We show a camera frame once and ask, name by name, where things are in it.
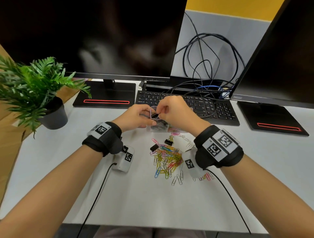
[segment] desk surface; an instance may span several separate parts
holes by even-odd
[[[80,147],[90,128],[98,122],[111,121],[125,111],[73,108],[74,98],[65,104],[69,119],[66,126],[58,130],[40,126],[35,140],[29,136],[23,142],[1,205],[0,219],[47,173]],[[310,134],[309,137],[299,137],[251,131],[236,102],[231,103],[241,125],[223,128],[241,142],[247,155],[314,208],[314,110],[287,107]],[[182,185],[171,186],[171,178],[154,178],[156,169],[153,157],[149,154],[149,148],[154,144],[151,139],[163,141],[168,136],[167,133],[148,133],[145,129],[122,134],[124,144],[135,148],[134,161],[128,173],[114,170],[109,173],[87,224],[247,232],[236,208],[217,179],[193,181],[186,166],[182,167]],[[182,148],[186,145],[186,141],[180,138],[175,138],[174,142],[175,147]],[[83,222],[111,163],[112,155],[100,162],[64,220],[65,223]],[[211,169],[229,190],[251,231],[266,233],[220,170]]]

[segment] forearm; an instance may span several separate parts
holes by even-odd
[[[47,174],[0,222],[2,237],[52,237],[103,154],[86,145]]]
[[[273,237],[314,237],[314,211],[251,158],[221,171]]]

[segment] red light strip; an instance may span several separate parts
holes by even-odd
[[[130,104],[130,101],[85,99],[83,103]]]
[[[302,131],[298,127],[287,127],[287,126],[280,126],[280,125],[273,125],[273,124],[265,124],[265,123],[257,123],[259,127],[267,127],[267,128],[275,128],[275,129],[281,129],[281,130],[288,130],[288,131]]]

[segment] keyboard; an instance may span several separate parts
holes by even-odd
[[[172,95],[178,96],[177,94],[138,91],[135,103],[157,106],[160,100],[164,99],[166,96]],[[216,101],[195,96],[183,96],[183,99],[189,107],[193,108],[193,111],[199,117],[209,116],[203,119],[211,124],[228,126],[240,125],[230,101]]]

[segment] black monitor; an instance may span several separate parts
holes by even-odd
[[[75,106],[129,107],[135,84],[114,80],[169,79],[186,2],[2,0],[0,44],[16,62],[54,56],[77,78],[104,79]]]
[[[280,106],[314,108],[314,1],[285,0],[232,99],[251,129],[308,135]]]

